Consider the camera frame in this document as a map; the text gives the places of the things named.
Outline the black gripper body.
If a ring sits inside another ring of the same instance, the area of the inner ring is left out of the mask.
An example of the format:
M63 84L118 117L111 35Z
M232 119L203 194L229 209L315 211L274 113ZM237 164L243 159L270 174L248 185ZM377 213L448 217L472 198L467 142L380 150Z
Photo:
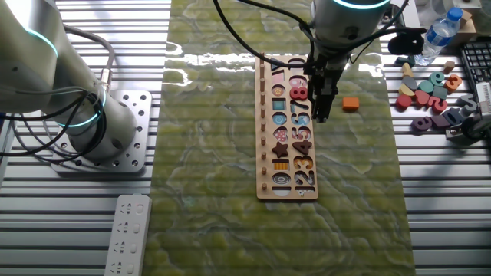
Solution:
M304 68L304 75L308 76L309 90L336 90L348 55L334 52L326 55L314 49L309 53L307 62L310 65Z

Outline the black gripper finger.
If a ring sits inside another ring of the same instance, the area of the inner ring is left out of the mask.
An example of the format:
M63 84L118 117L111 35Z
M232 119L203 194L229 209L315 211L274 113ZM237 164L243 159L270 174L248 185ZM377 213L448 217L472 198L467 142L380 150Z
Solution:
M326 116L330 115L333 101L337 95L338 95L338 88L336 83L332 83L329 86L325 87L325 96L327 97L326 108L325 108Z
M314 88L312 94L312 118L318 123L325 122L325 100L322 89Z

